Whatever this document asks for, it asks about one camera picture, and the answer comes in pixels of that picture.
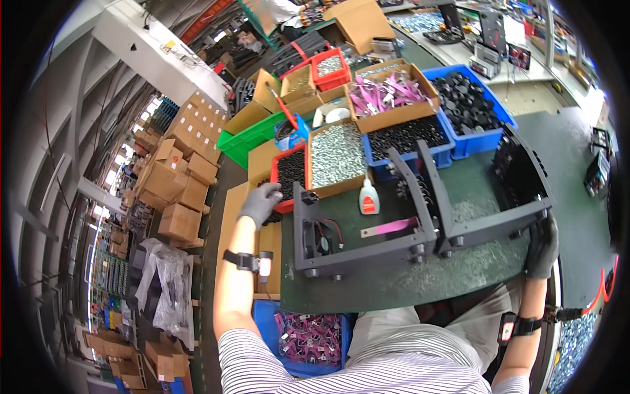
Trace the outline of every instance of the green plastic bin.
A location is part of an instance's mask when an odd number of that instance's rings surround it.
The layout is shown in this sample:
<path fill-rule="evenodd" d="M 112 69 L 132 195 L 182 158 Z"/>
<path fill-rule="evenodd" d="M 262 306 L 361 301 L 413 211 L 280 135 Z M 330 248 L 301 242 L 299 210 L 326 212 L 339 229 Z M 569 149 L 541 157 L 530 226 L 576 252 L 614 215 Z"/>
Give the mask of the green plastic bin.
<path fill-rule="evenodd" d="M 284 112 L 276 112 L 235 136 L 223 130 L 217 148 L 247 170 L 249 151 L 272 139 L 273 128 L 286 118 Z"/>

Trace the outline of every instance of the striped shirt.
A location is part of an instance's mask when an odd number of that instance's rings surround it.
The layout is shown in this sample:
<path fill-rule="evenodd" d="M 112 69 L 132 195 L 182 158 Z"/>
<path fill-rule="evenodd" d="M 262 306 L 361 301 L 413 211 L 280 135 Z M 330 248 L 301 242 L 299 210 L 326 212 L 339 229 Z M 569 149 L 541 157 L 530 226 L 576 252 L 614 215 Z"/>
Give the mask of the striped shirt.
<path fill-rule="evenodd" d="M 230 330 L 219 339 L 221 385 L 227 394 L 529 392 L 525 376 L 513 376 L 491 389 L 467 349 L 457 350 L 460 343 L 453 338 L 455 335 L 441 331 L 436 335 L 438 331 L 415 330 L 419 335 L 399 331 L 369 344 L 337 373 L 298 380 L 288 374 L 255 333 Z"/>

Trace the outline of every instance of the hand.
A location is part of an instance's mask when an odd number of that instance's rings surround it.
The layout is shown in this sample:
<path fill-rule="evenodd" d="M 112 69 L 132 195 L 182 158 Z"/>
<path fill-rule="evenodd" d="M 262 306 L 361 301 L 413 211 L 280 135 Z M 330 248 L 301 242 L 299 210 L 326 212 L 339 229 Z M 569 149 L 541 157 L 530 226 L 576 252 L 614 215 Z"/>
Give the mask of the hand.
<path fill-rule="evenodd" d="M 525 258 L 528 278 L 549 279 L 558 258 L 558 223 L 551 211 L 547 218 L 529 228 L 529 249 Z"/>
<path fill-rule="evenodd" d="M 260 230 L 263 223 L 272 214 L 273 207 L 282 200 L 282 193 L 279 190 L 279 183 L 264 183 L 258 189 L 252 190 L 247 196 L 238 217 L 251 217 L 256 224 L 256 230 Z"/>

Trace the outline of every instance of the black pants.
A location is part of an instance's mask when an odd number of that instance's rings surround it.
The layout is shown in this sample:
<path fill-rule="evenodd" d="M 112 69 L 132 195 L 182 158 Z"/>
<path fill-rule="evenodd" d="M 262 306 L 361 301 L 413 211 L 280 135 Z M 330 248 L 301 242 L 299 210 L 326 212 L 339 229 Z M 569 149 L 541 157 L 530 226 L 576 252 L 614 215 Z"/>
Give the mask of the black pants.
<path fill-rule="evenodd" d="M 295 41 L 304 34 L 304 28 L 284 26 L 284 29 L 282 29 L 282 34 L 284 34 L 284 36 L 287 37 L 287 40 L 289 40 L 289 42 Z"/>

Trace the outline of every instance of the white glue bottle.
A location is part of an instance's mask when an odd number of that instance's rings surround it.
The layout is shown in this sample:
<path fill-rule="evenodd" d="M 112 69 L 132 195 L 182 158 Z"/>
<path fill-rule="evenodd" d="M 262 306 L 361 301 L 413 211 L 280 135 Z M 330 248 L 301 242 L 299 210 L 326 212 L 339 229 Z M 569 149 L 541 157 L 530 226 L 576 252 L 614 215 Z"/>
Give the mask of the white glue bottle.
<path fill-rule="evenodd" d="M 381 201 L 379 200 L 379 194 L 376 192 L 372 182 L 365 173 L 365 179 L 363 180 L 363 187 L 358 194 L 358 208 L 364 215 L 376 215 L 381 211 Z"/>

